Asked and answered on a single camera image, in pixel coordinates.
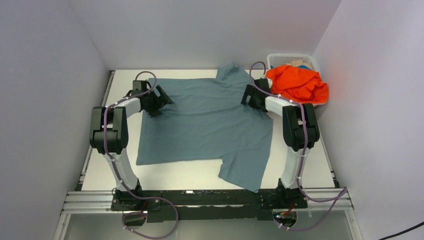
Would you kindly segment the grey-blue t shirt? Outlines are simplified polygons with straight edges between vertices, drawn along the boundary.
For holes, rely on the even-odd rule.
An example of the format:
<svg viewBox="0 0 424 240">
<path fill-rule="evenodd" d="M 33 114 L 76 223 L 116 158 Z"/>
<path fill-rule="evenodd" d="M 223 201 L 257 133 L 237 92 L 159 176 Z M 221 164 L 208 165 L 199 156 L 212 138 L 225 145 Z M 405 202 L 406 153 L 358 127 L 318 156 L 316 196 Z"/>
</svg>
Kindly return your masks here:
<svg viewBox="0 0 424 240">
<path fill-rule="evenodd" d="M 249 74 L 228 64 L 214 78 L 159 78 L 173 104 L 142 115 L 136 164 L 221 159 L 218 176 L 249 191 L 260 188 L 270 157 L 273 120 L 241 103 Z"/>
</svg>

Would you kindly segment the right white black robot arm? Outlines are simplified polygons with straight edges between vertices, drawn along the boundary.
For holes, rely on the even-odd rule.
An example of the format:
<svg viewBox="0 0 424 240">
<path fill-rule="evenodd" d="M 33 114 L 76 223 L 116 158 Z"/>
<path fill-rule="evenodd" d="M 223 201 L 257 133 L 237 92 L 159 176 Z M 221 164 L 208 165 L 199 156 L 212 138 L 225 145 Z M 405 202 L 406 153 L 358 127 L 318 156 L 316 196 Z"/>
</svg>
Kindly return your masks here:
<svg viewBox="0 0 424 240">
<path fill-rule="evenodd" d="M 256 85 L 247 85 L 241 104 L 262 112 L 273 112 L 282 119 L 282 135 L 287 157 L 275 194 L 276 203 L 289 207 L 302 197 L 302 174 L 307 155 L 320 139 L 318 122 L 311 103 L 297 103 L 271 94 Z"/>
</svg>

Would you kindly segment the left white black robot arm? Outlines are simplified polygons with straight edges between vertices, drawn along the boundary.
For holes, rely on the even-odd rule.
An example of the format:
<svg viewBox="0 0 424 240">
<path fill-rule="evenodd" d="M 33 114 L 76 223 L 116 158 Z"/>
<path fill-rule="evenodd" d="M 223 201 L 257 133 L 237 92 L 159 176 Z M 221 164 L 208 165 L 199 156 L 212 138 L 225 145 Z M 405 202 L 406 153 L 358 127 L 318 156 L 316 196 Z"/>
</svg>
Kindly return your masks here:
<svg viewBox="0 0 424 240">
<path fill-rule="evenodd" d="M 108 162 L 116 182 L 115 193 L 117 197 L 124 197 L 124 204 L 131 210 L 143 205 L 144 196 L 127 153 L 128 118 L 141 112 L 154 118 L 162 114 L 163 107 L 172 104 L 174 102 L 156 82 L 134 80 L 126 96 L 91 111 L 90 146 Z"/>
</svg>

